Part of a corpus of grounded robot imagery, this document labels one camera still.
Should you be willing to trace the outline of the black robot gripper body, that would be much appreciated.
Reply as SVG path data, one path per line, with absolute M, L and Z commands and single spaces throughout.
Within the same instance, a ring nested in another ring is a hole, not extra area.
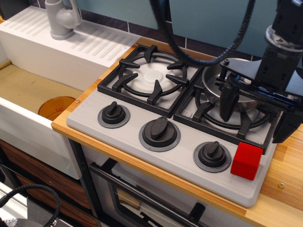
M 283 110 L 303 108 L 303 79 L 296 72 L 296 63 L 273 58 L 244 61 L 228 58 L 222 61 L 220 85 L 229 82 L 239 88 L 239 95 Z

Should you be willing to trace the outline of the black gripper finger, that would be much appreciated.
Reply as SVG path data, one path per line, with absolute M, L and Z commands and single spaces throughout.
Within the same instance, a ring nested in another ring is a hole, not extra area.
M 273 143 L 283 143 L 290 137 L 303 123 L 303 109 L 291 107 L 288 110 L 274 108 L 276 112 L 274 117 Z
M 240 98 L 239 88 L 225 82 L 220 95 L 220 117 L 224 121 L 229 121 L 234 112 L 235 106 Z

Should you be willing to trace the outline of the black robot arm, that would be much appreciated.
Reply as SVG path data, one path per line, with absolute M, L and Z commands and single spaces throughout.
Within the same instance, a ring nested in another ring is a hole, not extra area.
M 303 122 L 303 78 L 296 72 L 303 57 L 303 2 L 278 1 L 273 25 L 265 33 L 268 47 L 261 60 L 221 63 L 218 82 L 220 117 L 230 119 L 240 95 L 282 111 L 273 143 L 282 143 Z

